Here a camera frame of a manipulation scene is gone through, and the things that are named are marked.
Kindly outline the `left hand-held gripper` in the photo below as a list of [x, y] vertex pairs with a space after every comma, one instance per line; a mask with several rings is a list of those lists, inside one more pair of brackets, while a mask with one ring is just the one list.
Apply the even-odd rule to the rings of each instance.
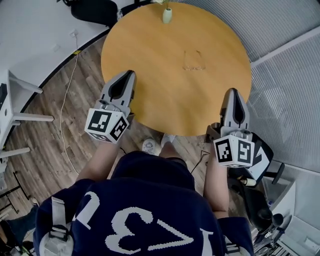
[[102, 89], [101, 100], [89, 109], [84, 131], [95, 140], [117, 144], [135, 117], [129, 106], [136, 84], [137, 75], [133, 70], [111, 78]]

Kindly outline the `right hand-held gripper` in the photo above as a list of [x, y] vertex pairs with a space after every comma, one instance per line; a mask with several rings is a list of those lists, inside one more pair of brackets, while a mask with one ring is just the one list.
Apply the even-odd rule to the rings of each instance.
[[246, 102], [237, 89], [224, 95], [220, 110], [220, 138], [213, 141], [216, 159], [221, 166], [249, 168], [253, 165], [255, 143], [248, 131], [250, 114]]

